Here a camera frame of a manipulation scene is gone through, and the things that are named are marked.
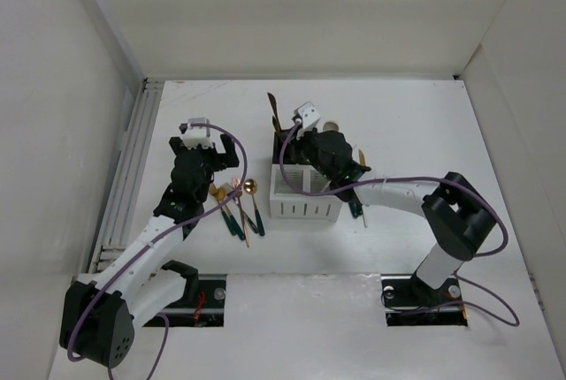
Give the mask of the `beige ceramic spoon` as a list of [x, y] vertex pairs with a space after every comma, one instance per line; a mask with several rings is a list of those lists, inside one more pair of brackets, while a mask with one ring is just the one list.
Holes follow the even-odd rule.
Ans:
[[338, 123], [329, 120], [323, 124], [323, 131], [324, 132], [338, 132], [340, 130], [340, 126]]

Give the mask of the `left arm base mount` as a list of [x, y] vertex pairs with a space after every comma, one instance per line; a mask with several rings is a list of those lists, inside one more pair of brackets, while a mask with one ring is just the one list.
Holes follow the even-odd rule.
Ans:
[[172, 328], [223, 327], [227, 275], [201, 275], [192, 300], [177, 300], [160, 310]]

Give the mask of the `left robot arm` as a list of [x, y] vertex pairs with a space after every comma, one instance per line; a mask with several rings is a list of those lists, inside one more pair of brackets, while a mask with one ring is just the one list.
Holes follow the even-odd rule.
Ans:
[[203, 123], [172, 137], [171, 181], [138, 238], [104, 271], [87, 281], [76, 279], [67, 289], [59, 344], [69, 361], [90, 360], [114, 369], [147, 322], [159, 317], [170, 323], [163, 308], [195, 301], [197, 269], [169, 255], [202, 219], [224, 207], [204, 207], [215, 173], [248, 167], [241, 142], [226, 130], [220, 139], [223, 152], [217, 151]]

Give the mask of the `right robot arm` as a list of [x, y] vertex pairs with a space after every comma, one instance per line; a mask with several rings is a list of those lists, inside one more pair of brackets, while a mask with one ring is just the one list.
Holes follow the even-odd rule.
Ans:
[[353, 159], [353, 149], [336, 131], [299, 131], [293, 154], [311, 165], [328, 182], [328, 192], [360, 206], [397, 209], [422, 217], [436, 244], [409, 282], [411, 297], [422, 304], [438, 298], [442, 286], [472, 260], [496, 225], [493, 211], [461, 174], [441, 179], [377, 179], [371, 169]]

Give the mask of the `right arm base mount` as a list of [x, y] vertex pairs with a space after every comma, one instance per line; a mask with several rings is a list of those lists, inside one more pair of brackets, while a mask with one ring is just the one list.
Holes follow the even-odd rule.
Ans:
[[410, 274], [382, 275], [380, 283], [388, 327], [468, 326], [465, 309], [459, 303], [461, 288], [454, 277], [437, 290]]

